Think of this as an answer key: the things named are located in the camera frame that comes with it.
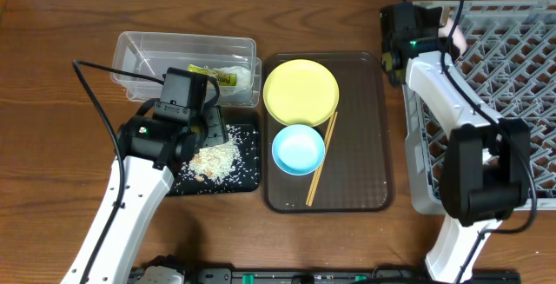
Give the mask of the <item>pile of rice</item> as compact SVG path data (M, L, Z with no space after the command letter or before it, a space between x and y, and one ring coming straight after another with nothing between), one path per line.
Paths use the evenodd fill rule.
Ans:
M184 181L213 187L255 187L260 182L259 133L253 125L228 125L228 141L200 149L190 162L182 165Z

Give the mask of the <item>pink bowl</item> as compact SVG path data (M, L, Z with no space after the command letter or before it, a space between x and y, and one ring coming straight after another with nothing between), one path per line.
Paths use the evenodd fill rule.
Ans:
M452 19L448 18L446 23L442 27L439 27L438 37L448 37L451 28L455 28L452 34L453 45L458 49L458 51L462 55L467 50L467 41L460 29L460 26L455 25Z

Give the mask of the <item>green snack wrapper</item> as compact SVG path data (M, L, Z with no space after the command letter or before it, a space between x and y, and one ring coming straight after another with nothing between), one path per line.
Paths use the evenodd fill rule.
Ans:
M234 73L227 73L217 69L202 68L194 64L189 64L187 71L213 77L220 86L234 87L237 84L237 75Z

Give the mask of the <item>white napkin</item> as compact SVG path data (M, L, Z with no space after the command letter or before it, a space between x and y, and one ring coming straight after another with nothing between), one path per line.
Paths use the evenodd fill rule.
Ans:
M218 82L223 96L232 96L251 87L251 70L242 66L216 69Z

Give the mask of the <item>light blue bowl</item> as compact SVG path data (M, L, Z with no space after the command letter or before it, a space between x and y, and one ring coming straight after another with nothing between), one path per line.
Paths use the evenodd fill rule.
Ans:
M308 175L321 165L325 143L314 128L295 124L282 129L274 138L271 154L276 166L283 172Z

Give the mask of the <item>yellow plate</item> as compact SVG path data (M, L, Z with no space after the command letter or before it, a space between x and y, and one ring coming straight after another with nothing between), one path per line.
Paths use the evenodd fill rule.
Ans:
M267 112L282 125L324 123L336 110L340 89L324 65L294 59L271 70L263 87Z

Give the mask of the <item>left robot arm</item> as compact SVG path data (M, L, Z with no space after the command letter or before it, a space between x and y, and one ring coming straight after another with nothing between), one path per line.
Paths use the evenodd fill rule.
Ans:
M185 123L143 110L119 128L109 185L65 283L124 283L179 169L200 149L228 140L222 108Z

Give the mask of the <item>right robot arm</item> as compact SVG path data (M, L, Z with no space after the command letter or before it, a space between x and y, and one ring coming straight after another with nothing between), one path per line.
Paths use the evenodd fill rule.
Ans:
M504 234L504 220L535 201L528 158L530 131L519 118L488 107L461 77L449 54L465 43L459 29L443 31L441 8L410 2L381 9L381 64L393 86L407 85L428 106L448 139L439 181L446 212L425 264L435 282L472 278L473 264L491 234Z

